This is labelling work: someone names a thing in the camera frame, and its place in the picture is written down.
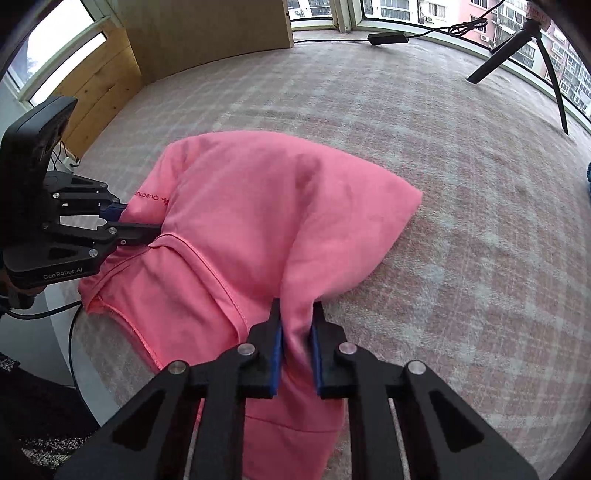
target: wooden panel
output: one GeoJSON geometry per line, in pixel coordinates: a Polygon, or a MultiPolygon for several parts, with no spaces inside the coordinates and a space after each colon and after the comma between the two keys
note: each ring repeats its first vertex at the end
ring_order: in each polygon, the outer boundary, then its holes
{"type": "Polygon", "coordinates": [[[115,115],[142,87],[142,80],[139,76],[118,80],[76,125],[65,142],[68,149],[80,158],[115,115]]]}
{"type": "Polygon", "coordinates": [[[243,53],[293,46],[286,0],[109,0],[144,81],[243,53]]]}
{"type": "Polygon", "coordinates": [[[107,41],[82,60],[66,78],[57,86],[53,93],[74,96],[86,82],[96,74],[102,66],[117,54],[129,47],[129,40],[124,28],[111,32],[107,41]]]}
{"type": "Polygon", "coordinates": [[[78,103],[64,131],[63,140],[67,141],[76,125],[90,112],[94,104],[115,86],[119,79],[132,76],[141,77],[141,74],[135,61],[134,52],[131,47],[127,47],[105,63],[72,95],[78,98],[78,103]]]}

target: checkered fabric surface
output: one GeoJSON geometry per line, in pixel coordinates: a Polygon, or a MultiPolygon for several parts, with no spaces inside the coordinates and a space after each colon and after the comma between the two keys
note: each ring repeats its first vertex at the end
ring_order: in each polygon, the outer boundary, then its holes
{"type": "MultiPolygon", "coordinates": [[[[468,83],[480,64],[418,40],[213,62],[139,92],[77,172],[126,202],[170,142],[264,129],[405,178],[420,211],[328,317],[382,359],[426,362],[544,480],[591,420],[591,137],[571,117],[564,135],[556,103],[503,70],[468,83]]],[[[83,317],[76,336],[118,402],[149,379],[113,321],[83,317]]],[[[346,438],[326,478],[345,478],[346,438]]]]}

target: black tripod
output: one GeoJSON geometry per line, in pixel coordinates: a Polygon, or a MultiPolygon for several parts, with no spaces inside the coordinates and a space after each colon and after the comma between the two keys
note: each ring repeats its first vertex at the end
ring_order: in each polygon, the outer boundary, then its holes
{"type": "Polygon", "coordinates": [[[560,120],[562,122],[562,128],[564,133],[569,134],[569,128],[566,124],[566,112],[564,111],[564,103],[562,101],[562,94],[560,93],[560,86],[558,85],[558,78],[556,78],[556,72],[550,60],[550,55],[544,44],[542,43],[542,32],[540,29],[540,22],[528,18],[523,25],[523,28],[519,30],[515,35],[509,37],[500,45],[497,45],[491,50],[492,57],[489,58],[477,71],[468,77],[468,82],[479,83],[488,74],[492,73],[497,67],[501,65],[505,60],[508,60],[514,55],[519,49],[523,48],[528,42],[535,38],[538,48],[548,68],[550,79],[552,80],[552,87],[554,88],[554,94],[556,95],[556,103],[558,103],[558,111],[560,112],[560,120]]]}

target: silver bolt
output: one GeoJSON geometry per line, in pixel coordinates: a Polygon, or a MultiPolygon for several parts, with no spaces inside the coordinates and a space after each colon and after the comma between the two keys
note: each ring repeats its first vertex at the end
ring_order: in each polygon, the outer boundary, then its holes
{"type": "Polygon", "coordinates": [[[168,366],[168,371],[173,375],[178,375],[183,373],[187,369],[187,365],[185,362],[181,362],[180,360],[175,360],[168,366]]]}
{"type": "Polygon", "coordinates": [[[351,342],[343,342],[339,345],[339,352],[344,355],[353,355],[357,351],[357,345],[351,342]]]}
{"type": "Polygon", "coordinates": [[[256,347],[251,343],[241,343],[238,345],[238,353],[244,356],[250,356],[256,352],[256,347]]]}
{"type": "Polygon", "coordinates": [[[408,371],[415,375],[423,375],[427,371],[427,367],[423,362],[413,360],[408,364],[408,371]]]}

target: pink garment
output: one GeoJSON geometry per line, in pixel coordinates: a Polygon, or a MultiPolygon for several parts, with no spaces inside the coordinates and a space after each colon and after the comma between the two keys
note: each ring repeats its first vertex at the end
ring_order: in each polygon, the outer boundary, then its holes
{"type": "Polygon", "coordinates": [[[121,216],[162,224],[80,282],[89,312],[135,333],[154,366],[214,360],[281,299],[278,396],[248,400],[244,475],[319,479],[343,401],[316,396],[306,339],[312,304],[350,290],[383,259],[421,202],[406,181],[288,135],[222,132],[169,145],[121,216]]]}

